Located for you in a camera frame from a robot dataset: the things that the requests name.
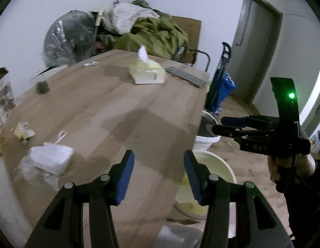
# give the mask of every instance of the green led light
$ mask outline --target green led light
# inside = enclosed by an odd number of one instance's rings
[[[293,92],[291,92],[291,93],[289,94],[289,97],[290,97],[291,99],[294,99],[295,96],[296,96],[296,95],[295,95]]]

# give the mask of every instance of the bucket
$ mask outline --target bucket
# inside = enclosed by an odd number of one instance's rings
[[[212,132],[212,124],[207,123],[208,121],[218,124],[210,113],[203,110],[199,131],[194,140],[193,150],[207,151],[213,143],[218,142],[221,139],[221,136],[215,135]]]
[[[199,163],[206,165],[212,174],[217,174],[225,181],[237,183],[235,174],[230,166],[219,156],[208,152],[193,150],[193,154]],[[175,197],[174,207],[170,213],[170,218],[174,221],[203,221],[207,218],[208,206],[200,206],[193,198],[192,190],[186,173],[179,184],[179,190]],[[236,209],[235,203],[230,203],[230,225],[229,237],[235,235]]]

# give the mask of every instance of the door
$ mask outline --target door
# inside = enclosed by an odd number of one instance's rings
[[[280,15],[261,0],[244,0],[227,72],[237,84],[232,95],[251,102],[275,49]]]

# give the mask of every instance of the black sleeve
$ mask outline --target black sleeve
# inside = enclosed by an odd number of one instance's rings
[[[315,236],[320,226],[320,160],[315,162],[315,173],[284,193],[296,248],[304,247],[312,238],[320,238]]]

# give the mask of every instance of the person's arm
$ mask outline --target person's arm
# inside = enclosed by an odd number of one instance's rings
[[[278,166],[289,167],[291,164],[292,159],[289,158],[269,157],[270,179],[276,183],[280,179]],[[284,196],[289,212],[290,228],[296,239],[295,246],[299,248],[311,240],[320,241],[320,234],[317,234],[320,227],[320,160],[314,160],[311,155],[298,155],[295,166],[296,182]]]

